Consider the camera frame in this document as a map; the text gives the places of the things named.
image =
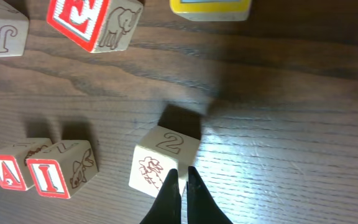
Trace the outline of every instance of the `red letter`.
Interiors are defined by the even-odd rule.
[[[40,165],[38,168],[41,170],[42,174],[44,175],[45,182],[47,183],[47,191],[49,192],[56,192],[56,187],[53,186],[52,180],[50,179],[48,168],[49,165]]]
[[[15,176],[12,174],[11,170],[7,167],[5,162],[2,162],[2,174],[4,177],[2,183],[4,185],[21,187],[21,184],[16,180]]]
[[[85,1],[86,0],[66,0],[63,6],[63,12],[59,15],[61,19],[63,19],[65,22],[69,23],[70,25],[72,25],[74,28],[78,29],[82,33],[85,33],[86,27],[88,26],[89,19],[87,19],[82,24],[75,24],[70,20],[70,14],[71,14],[72,7],[76,7],[79,15],[81,15],[83,12]],[[94,2],[95,0],[89,0],[90,9],[93,8]]]

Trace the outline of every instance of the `wooden cube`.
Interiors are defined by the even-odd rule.
[[[129,186],[156,197],[170,169],[178,169],[180,193],[186,186],[200,140],[156,126],[136,145]]]
[[[126,50],[143,5],[136,0],[51,0],[47,22],[91,53]]]
[[[244,21],[252,0],[170,0],[175,14],[191,21]]]
[[[27,159],[38,194],[71,198],[97,173],[91,144],[62,140]]]
[[[0,0],[0,57],[23,55],[28,30],[26,16]]]
[[[9,190],[29,190],[34,183],[26,159],[51,146],[48,138],[26,138],[0,150],[0,186]]]

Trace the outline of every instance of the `yellow block face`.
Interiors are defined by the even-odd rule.
[[[174,13],[197,13],[197,12],[244,12],[251,7],[252,0],[170,0],[171,9]]]

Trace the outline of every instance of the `block with yellow face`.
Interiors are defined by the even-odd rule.
[[[175,14],[191,21],[244,21],[252,0],[170,0]]]

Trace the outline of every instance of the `black tongs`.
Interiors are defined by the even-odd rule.
[[[188,224],[232,224],[216,205],[195,167],[189,167],[187,182]],[[178,171],[169,171],[157,198],[140,224],[181,224]]]

